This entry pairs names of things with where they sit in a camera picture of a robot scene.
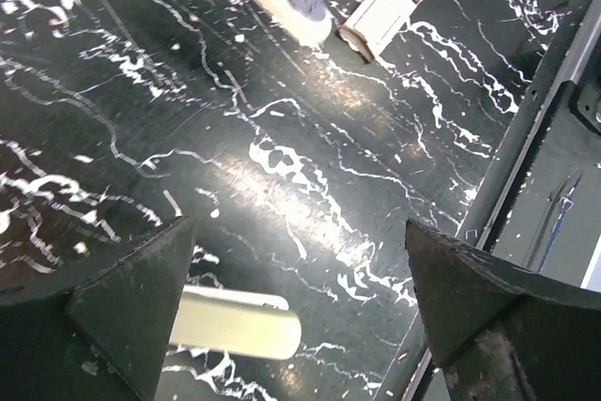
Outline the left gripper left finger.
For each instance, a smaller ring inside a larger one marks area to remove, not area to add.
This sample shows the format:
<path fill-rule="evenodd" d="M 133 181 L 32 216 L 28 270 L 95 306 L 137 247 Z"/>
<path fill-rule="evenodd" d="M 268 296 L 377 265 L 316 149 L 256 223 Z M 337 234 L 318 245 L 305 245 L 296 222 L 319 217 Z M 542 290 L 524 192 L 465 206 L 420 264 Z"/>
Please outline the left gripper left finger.
<path fill-rule="evenodd" d="M 1 285 L 4 400 L 151 400 L 188 274 L 179 217 L 114 250 Z"/>

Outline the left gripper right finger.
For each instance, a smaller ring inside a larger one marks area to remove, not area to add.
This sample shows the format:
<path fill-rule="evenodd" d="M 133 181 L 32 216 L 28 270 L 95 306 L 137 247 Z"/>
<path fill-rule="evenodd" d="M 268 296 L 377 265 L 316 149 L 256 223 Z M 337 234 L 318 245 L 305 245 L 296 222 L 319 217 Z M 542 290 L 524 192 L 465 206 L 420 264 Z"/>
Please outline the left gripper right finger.
<path fill-rule="evenodd" d="M 599 399 L 599 293 L 414 219 L 405 243 L 426 341 L 451 399 Z"/>

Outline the beige stapler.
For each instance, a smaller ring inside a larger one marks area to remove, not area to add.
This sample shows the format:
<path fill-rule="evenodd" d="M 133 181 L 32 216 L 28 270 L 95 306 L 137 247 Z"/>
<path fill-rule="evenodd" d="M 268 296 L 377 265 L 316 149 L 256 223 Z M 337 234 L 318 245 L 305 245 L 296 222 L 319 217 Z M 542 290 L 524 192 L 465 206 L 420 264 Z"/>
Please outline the beige stapler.
<path fill-rule="evenodd" d="M 185 285 L 169 343 L 283 361 L 300 346 L 301 321 L 281 296 Z"/>

